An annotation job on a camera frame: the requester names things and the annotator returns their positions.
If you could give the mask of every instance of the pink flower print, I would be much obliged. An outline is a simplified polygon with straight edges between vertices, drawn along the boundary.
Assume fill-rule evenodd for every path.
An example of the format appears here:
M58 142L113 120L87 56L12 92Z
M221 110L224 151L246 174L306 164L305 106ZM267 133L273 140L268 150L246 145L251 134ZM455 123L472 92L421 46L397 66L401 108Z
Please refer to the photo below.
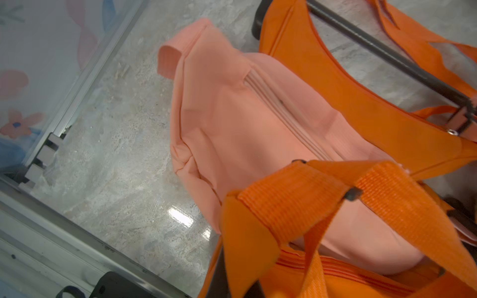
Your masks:
M28 76L18 70L0 72L0 100L6 100L18 95L20 90L28 85Z
M8 123L0 128L0 134L6 135L12 139L16 139L21 135L30 135L29 126L40 123L45 115L43 113L31 114L26 118L22 118L21 112L17 109L8 111Z
M76 59L80 69L83 70L96 50L98 39L85 25L85 0L65 0L65 3L68 15L81 28Z

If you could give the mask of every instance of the orange strap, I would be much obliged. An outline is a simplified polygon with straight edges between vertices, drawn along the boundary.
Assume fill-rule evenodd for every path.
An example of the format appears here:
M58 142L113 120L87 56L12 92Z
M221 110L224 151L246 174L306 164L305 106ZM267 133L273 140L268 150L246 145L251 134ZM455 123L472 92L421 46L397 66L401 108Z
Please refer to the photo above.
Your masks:
M317 246L355 185L361 201L446 273L409 297L475 297L477 267L439 206L392 162L294 162L223 204L221 230L232 298L277 261L280 246L304 234L307 264L300 297L328 296Z
M432 115L455 113L456 111L457 108L451 105L440 105L437 107L424 108L422 110L413 112L413 114L418 117L421 117L422 119L427 119Z
M450 43L477 62L477 49L465 44L449 41L408 17L386 0L368 0L378 13L379 20L391 39L399 45L424 70L440 80L472 97L477 91L444 66L441 53L430 42Z

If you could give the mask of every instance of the peach fabric pouch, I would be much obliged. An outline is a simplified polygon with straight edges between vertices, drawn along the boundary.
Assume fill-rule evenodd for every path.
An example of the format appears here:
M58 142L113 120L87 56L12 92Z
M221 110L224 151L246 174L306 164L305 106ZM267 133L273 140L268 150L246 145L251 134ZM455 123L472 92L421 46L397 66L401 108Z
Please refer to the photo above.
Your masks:
M160 48L157 71L174 80L174 171L218 233L227 192L294 159L392 160L280 62L234 49L207 19ZM344 204L322 245L381 274L406 270L423 256L360 202Z

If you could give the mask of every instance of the white floor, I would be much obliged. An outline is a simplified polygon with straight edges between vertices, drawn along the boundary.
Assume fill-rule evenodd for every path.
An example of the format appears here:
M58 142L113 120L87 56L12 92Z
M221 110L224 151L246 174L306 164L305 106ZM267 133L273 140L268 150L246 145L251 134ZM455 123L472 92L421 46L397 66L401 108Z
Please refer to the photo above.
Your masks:
M365 0L320 0L399 50ZM475 0L391 0L429 29L477 46ZM250 28L258 0L150 0L106 67L90 103L65 138L34 195L180 290L195 297L217 235L172 172L169 113L173 83L156 73L160 45L207 17L242 51L257 51ZM359 82L410 111L442 104L433 91L314 18L333 55ZM445 51L450 68L477 87L477 67ZM430 184L466 201L477 192L477 165Z

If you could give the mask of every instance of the zipper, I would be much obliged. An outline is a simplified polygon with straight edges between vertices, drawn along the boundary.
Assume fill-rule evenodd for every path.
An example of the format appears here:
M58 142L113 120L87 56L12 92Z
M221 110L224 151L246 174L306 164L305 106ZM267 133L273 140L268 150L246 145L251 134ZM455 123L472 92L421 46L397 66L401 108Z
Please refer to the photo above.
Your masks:
M407 297L415 292L415 289L411 287L407 287L387 277L360 269L332 257L320 256L320 259L323 273L326 276L339 277L369 285L373 288L389 292L399 297ZM303 272L305 270L304 253L300 252L297 254L290 251L290 249L282 250L276 264Z
M323 140L322 145L318 144L313 137L300 125L290 111L284 106L283 100L280 99L283 94L278 95L257 73L255 69L251 69L244 79L244 84L249 87L255 95L287 126L287 128L300 140L300 142L308 148L318 159L332 161L333 158L327 152L332 150L330 146L326 147Z

